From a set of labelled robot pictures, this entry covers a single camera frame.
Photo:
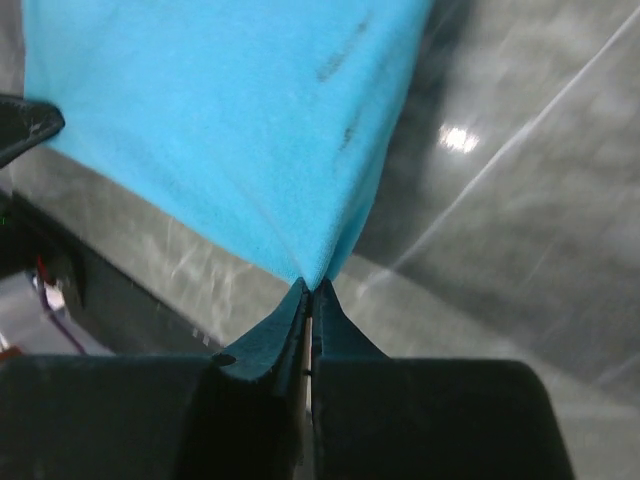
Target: bright light spot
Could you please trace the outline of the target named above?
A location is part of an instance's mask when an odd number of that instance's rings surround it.
[[[440,146],[454,152],[469,153],[478,146],[480,139],[459,127],[443,125],[440,127]]]

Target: gray object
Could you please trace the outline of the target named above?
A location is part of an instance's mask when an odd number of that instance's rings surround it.
[[[19,8],[0,8],[0,87],[18,93]],[[640,472],[639,8],[436,2],[376,205],[336,282],[389,355],[532,365],[581,479]],[[287,290],[46,149],[9,180],[224,343]]]

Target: gray marble surface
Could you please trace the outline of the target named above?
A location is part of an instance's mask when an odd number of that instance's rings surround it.
[[[16,3],[0,17],[5,91],[22,82]],[[581,479],[640,476],[639,4],[436,1],[376,204],[336,281],[390,355],[530,363]],[[223,342],[286,291],[73,160],[36,149],[9,173]]]

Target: grout line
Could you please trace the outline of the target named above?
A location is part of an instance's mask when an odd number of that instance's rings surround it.
[[[398,268],[406,263],[420,248],[422,248],[433,236],[435,231],[446,221],[451,213],[465,200],[467,195],[474,189],[474,187],[489,173],[493,167],[504,157],[504,155],[511,150],[515,145],[525,140],[529,134],[542,123],[543,120],[549,115],[549,113],[555,108],[560,101],[564,98],[569,90],[571,90],[585,74],[591,69],[591,67],[604,55],[604,53],[613,45],[636,21],[640,16],[640,6],[636,7],[633,13],[627,18],[620,27],[611,35],[609,40],[598,50],[598,52],[589,60],[580,71],[567,83],[558,94],[553,97],[549,104],[542,109],[542,111],[530,122],[523,125],[511,138],[509,138],[502,147],[489,159],[487,164],[478,172],[478,174],[462,189],[456,199],[445,208],[436,219],[427,227],[427,229],[420,235],[420,237],[404,251],[398,259],[393,262],[389,267],[376,274],[370,275],[360,288],[358,289],[358,296],[362,296],[364,292],[372,286],[378,284]]]

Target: light blue fabric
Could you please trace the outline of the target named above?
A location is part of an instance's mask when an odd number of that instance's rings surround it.
[[[310,287],[364,226],[430,0],[24,0],[50,145]]]

